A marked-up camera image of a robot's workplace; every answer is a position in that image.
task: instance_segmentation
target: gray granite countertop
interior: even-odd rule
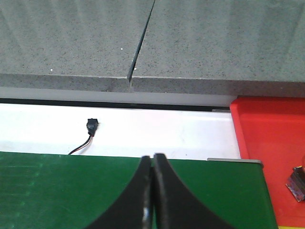
[[[1,0],[0,90],[305,97],[305,0],[152,5]]]
[[[304,3],[156,1],[132,86],[139,92],[305,96]]]

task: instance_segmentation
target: black connector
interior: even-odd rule
[[[95,131],[97,130],[97,126],[99,125],[99,121],[97,121],[96,118],[88,118],[87,122],[87,129],[88,129],[88,134],[90,136],[95,135]]]

